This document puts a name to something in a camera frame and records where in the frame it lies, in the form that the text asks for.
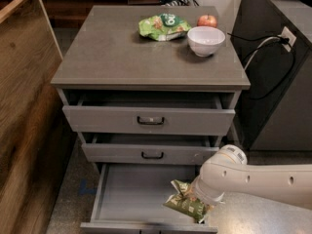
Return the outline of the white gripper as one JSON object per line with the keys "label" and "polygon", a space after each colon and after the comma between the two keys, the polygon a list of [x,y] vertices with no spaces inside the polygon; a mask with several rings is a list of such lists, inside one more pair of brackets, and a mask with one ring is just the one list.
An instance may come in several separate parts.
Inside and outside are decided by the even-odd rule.
{"label": "white gripper", "polygon": [[203,203],[209,206],[215,206],[221,202],[224,193],[209,187],[198,176],[192,181],[191,188],[193,194]]}

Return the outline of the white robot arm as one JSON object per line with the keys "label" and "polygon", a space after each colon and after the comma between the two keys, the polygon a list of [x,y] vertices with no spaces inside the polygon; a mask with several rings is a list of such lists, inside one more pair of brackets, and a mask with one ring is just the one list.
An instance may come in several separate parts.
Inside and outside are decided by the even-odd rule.
{"label": "white robot arm", "polygon": [[312,209],[311,165],[248,165],[246,154],[224,145],[200,168],[191,183],[202,202],[215,206],[225,192],[237,192]]}

